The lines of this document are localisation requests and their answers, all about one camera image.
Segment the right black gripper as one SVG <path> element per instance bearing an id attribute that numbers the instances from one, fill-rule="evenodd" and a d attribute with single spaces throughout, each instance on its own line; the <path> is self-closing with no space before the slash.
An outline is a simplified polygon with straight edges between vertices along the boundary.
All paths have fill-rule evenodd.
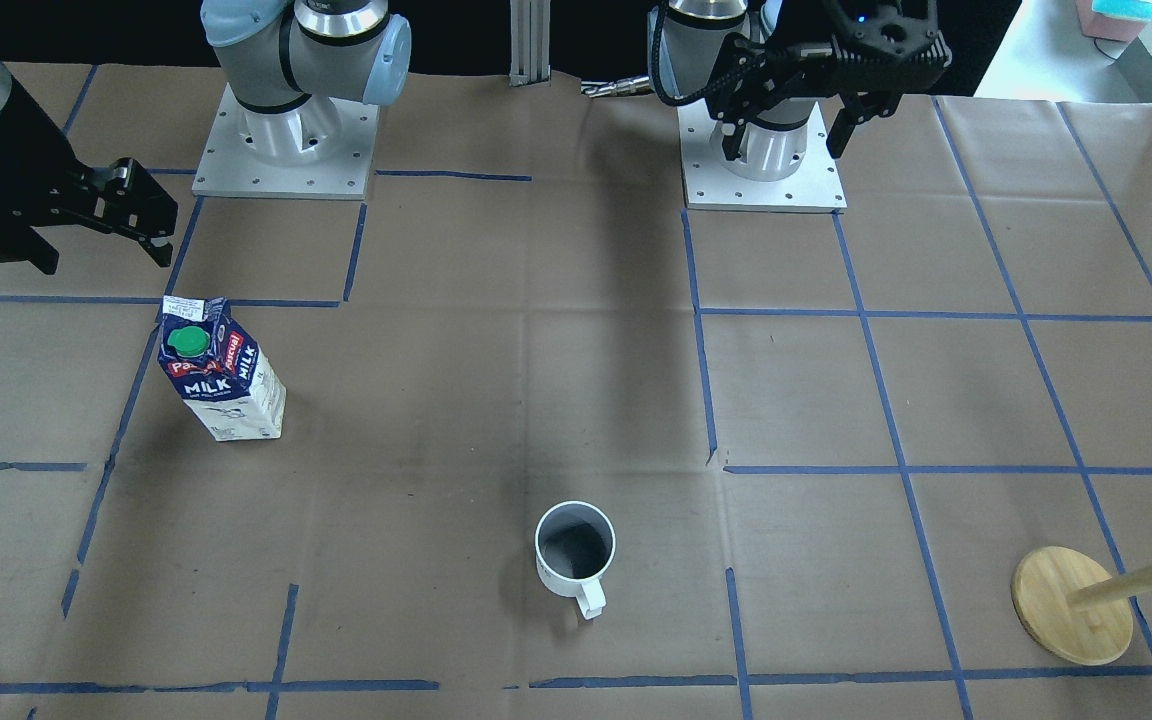
<path id="1" fill-rule="evenodd" d="M 141 162 L 83 164 L 41 106 L 12 82 L 0 113 L 0 263 L 31 263 L 55 275 L 59 251 L 38 228 L 84 225 L 120 234 L 169 268 L 179 204 Z"/>

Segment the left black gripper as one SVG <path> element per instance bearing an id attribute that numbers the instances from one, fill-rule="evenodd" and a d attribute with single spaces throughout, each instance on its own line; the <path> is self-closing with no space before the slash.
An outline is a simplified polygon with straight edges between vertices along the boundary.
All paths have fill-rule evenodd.
<path id="1" fill-rule="evenodd" d="M 855 129 L 893 97 L 923 94 L 952 65 L 937 1 L 763 1 L 758 38 L 723 37 L 708 83 L 723 160 L 749 162 L 749 123 L 783 101 L 835 97 L 826 145 L 844 156 Z"/>

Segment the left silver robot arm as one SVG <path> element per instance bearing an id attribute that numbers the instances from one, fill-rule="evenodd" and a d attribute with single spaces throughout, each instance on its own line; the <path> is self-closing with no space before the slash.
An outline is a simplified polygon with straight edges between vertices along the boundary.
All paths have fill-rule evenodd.
<path id="1" fill-rule="evenodd" d="M 819 103 L 842 104 L 826 136 L 838 159 L 952 65 L 934 1 L 660 1 L 649 33 L 653 94 L 703 103 L 723 164 L 755 181 L 797 169 Z"/>

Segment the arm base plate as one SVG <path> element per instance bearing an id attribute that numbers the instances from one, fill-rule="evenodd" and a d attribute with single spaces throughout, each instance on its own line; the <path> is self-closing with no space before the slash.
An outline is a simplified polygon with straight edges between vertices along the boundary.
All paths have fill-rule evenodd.
<path id="1" fill-rule="evenodd" d="M 722 124 L 702 101 L 679 109 L 685 206 L 714 211 L 841 213 L 847 209 L 818 99 L 785 101 L 765 120 L 799 120 L 791 129 L 746 127 L 730 160 Z"/>
<path id="2" fill-rule="evenodd" d="M 192 190 L 225 199 L 365 200 L 379 106 L 312 96 L 262 114 L 225 88 Z"/>

